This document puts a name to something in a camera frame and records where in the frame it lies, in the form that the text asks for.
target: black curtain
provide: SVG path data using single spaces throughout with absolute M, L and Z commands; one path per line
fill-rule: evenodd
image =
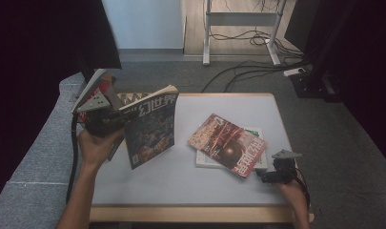
M 48 119 L 60 81 L 97 68 L 121 68 L 100 0 L 0 1 L 0 192 Z

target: forearm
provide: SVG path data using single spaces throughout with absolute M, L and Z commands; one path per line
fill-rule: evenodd
M 97 170 L 82 165 L 71 199 L 56 228 L 88 228 Z

